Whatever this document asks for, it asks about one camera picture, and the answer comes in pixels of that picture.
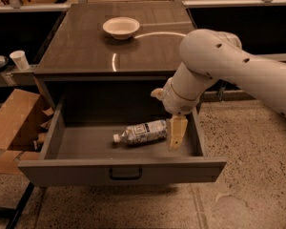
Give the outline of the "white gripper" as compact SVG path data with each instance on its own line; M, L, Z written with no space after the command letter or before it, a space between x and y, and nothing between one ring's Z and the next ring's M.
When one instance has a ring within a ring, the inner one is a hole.
M190 114L199 103L202 92L194 94L194 99L180 96L173 88L173 79L169 78L164 88L152 90L151 97L161 99L164 109L170 113L170 147L178 149L186 133L188 120L185 115Z

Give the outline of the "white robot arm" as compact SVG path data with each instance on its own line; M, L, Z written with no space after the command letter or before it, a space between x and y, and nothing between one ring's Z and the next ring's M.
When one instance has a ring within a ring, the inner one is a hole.
M152 91L172 115L172 148L182 143L186 115L218 80L236 85L286 117L286 63L243 51L238 37L224 31L191 31L182 39L179 54L181 63L174 76L163 88Z

